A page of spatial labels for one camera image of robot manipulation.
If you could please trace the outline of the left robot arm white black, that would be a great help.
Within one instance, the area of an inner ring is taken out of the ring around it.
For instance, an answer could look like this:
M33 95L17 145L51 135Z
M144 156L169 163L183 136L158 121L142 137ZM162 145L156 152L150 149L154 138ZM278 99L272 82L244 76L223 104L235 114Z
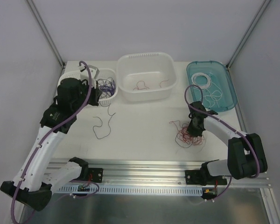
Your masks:
M22 168L11 181L4 181L0 190L16 201L36 210L43 210L52 195L66 183L89 179L88 162L73 157L60 170L46 175L45 170L58 145L87 105L98 106L102 91L88 80L66 78L57 87L53 103L43 113L35 143Z

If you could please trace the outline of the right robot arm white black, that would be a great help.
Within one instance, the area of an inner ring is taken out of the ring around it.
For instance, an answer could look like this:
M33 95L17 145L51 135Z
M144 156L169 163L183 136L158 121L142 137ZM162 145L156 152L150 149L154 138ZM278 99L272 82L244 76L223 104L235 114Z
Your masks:
M228 176L236 180L257 178L268 170L268 164L261 137L256 133L238 131L213 111L207 111L202 102L188 105L190 123L187 133L190 137L202 137L208 131L227 146L225 160L205 162L199 170L192 170L190 181L202 186L213 184L219 177Z

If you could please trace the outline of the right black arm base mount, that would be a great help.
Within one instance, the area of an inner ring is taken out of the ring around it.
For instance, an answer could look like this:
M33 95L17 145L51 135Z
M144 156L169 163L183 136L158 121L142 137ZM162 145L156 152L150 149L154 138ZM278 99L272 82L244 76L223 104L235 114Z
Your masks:
M211 176L201 170L185 170L185 181L187 185L227 185L227 180L222 176Z

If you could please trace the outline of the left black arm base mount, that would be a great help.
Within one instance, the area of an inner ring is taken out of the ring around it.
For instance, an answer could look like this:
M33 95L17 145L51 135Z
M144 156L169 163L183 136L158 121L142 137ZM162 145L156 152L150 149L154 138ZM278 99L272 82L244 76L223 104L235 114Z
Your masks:
M103 181L103 168L88 168L88 181L95 183L102 183Z

